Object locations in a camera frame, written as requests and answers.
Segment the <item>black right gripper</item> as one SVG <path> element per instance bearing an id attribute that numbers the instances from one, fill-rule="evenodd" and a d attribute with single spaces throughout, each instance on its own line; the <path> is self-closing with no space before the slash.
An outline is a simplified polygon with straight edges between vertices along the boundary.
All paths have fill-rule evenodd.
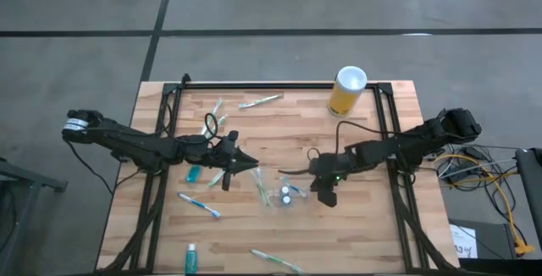
<path id="1" fill-rule="evenodd" d="M 337 205 L 335 187 L 342 179 L 347 179 L 357 166 L 353 152 L 322 153 L 309 164 L 309 174 L 313 176 L 310 191 L 317 193 L 317 198 L 327 207 Z"/>

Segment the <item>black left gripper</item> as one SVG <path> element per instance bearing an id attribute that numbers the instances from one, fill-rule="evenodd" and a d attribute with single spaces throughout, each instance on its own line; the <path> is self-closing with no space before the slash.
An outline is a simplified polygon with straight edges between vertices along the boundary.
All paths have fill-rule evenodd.
<path id="1" fill-rule="evenodd" d="M 234 155 L 238 163 L 242 164 L 235 168 L 235 173 L 241 173 L 257 168 L 259 161 L 244 153 L 240 148 L 235 147 L 239 133 L 236 130 L 229 132 L 227 136 L 221 136 L 220 141 L 209 147 L 208 143 L 198 145 L 187 145 L 184 151 L 184 159 L 190 164 L 198 164 L 209 168 L 221 168 L 224 171 L 222 178 L 222 190 L 228 191 L 230 179 L 233 174 Z"/>

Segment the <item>clear acrylic organizer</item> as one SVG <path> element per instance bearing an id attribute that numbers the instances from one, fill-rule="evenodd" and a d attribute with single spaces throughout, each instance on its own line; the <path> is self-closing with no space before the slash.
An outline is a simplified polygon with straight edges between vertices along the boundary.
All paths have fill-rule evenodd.
<path id="1" fill-rule="evenodd" d="M 271 208 L 285 209 L 285 208 L 292 208 L 296 204 L 300 204 L 300 203 L 305 204 L 306 202 L 308 202 L 309 194 L 308 194 L 308 191 L 305 190 L 305 189 L 303 189 L 303 190 L 305 190 L 307 192 L 308 198 L 303 198 L 303 197 L 299 196 L 293 190 L 290 190 L 288 195 L 283 195 L 281 193 L 281 188 L 283 186 L 285 186 L 285 184 L 283 182 L 283 177 L 286 177 L 286 175 L 272 174 L 268 170 L 264 170 L 263 168 L 260 168 L 260 169 L 262 170 L 263 181 L 264 181 L 264 184 L 265 184 L 265 186 L 266 186 L 266 188 L 268 190 L 269 198 L 270 198 L 270 201 L 272 203 L 271 207 L 264 206 L 262 204 L 262 202 L 261 202 L 261 199 L 260 199 L 260 197 L 258 195 L 258 190 L 257 190 L 258 199 L 260 201 L 260 204 L 263 207 L 269 208 L 269 209 L 271 209 Z M 289 196 L 291 198 L 291 204 L 290 205 L 284 205 L 282 203 L 281 199 L 282 199 L 283 196 Z"/>

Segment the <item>yellow wipes canister white lid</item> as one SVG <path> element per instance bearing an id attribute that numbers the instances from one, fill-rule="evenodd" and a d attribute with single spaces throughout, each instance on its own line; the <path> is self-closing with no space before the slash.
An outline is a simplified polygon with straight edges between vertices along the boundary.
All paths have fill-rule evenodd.
<path id="1" fill-rule="evenodd" d="M 345 66 L 335 76 L 327 107 L 337 117 L 348 116 L 368 83 L 365 71 L 357 66 Z"/>

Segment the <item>black floor tape strip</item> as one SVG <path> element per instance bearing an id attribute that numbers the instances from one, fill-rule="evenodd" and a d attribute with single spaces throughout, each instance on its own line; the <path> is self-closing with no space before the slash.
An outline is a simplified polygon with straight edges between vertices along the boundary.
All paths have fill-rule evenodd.
<path id="1" fill-rule="evenodd" d="M 17 30 L 0 37 L 215 37 L 215 36 L 463 36 L 542 35 L 540 28 L 266 29 L 266 30 Z"/>
<path id="2" fill-rule="evenodd" d="M 150 80 L 150 75 L 152 72 L 152 66 L 154 63 L 154 59 L 156 56 L 156 51 L 158 48 L 158 43 L 161 37 L 161 32 L 163 29 L 163 23 L 165 20 L 165 16 L 168 10 L 170 0 L 161 0 L 159 8 L 158 8 L 158 14 L 155 21 L 155 25 L 152 30 L 151 39 L 149 41 L 149 46 L 147 49 L 147 54 L 145 57 L 145 61 L 143 64 L 143 68 L 141 71 L 140 76 L 140 82 L 146 82 Z"/>

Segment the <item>black power brick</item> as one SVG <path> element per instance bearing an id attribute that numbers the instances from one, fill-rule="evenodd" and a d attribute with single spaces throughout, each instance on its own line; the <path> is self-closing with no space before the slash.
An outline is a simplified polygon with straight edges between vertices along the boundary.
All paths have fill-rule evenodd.
<path id="1" fill-rule="evenodd" d="M 471 157 L 476 160 L 486 160 L 485 154 L 481 152 L 479 149 L 476 149 L 475 147 L 471 147 L 471 146 L 463 147 L 462 153 L 465 156 Z"/>

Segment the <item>white paper sheet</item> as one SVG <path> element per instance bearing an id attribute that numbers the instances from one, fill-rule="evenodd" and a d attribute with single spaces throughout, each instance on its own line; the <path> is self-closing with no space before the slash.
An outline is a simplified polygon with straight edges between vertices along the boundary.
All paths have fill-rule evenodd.
<path id="1" fill-rule="evenodd" d="M 478 258 L 476 231 L 462 226 L 450 225 L 452 240 L 459 258 Z"/>

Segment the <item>dark grey box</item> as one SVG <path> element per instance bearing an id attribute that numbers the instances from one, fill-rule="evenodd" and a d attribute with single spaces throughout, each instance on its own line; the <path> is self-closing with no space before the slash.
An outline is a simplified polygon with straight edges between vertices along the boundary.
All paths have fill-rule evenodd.
<path id="1" fill-rule="evenodd" d="M 477 259 L 517 259 L 508 224 L 493 224 L 450 218 L 449 223 L 474 229 L 478 245 Z"/>

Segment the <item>black cart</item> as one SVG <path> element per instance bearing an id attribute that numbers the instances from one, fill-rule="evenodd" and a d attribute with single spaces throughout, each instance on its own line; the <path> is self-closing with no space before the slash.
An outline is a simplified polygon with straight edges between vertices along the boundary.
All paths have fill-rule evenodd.
<path id="1" fill-rule="evenodd" d="M 542 148 L 518 149 L 515 159 L 542 247 Z"/>

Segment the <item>grey metal stand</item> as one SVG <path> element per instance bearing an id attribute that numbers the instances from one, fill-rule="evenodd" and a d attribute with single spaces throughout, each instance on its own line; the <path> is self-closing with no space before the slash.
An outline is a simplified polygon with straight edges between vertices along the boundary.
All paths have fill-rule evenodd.
<path id="1" fill-rule="evenodd" d="M 37 201 L 39 191 L 42 187 L 49 187 L 55 192 L 63 193 L 68 182 L 20 168 L 3 158 L 0 158 L 0 175 L 12 179 L 12 182 L 22 182 L 28 188 L 22 207 L 17 209 L 17 206 L 14 205 L 13 230 L 0 247 L 0 276 L 8 276 L 8 271 L 15 261 L 19 247 L 22 245 L 23 236 L 30 223 L 30 213 Z"/>

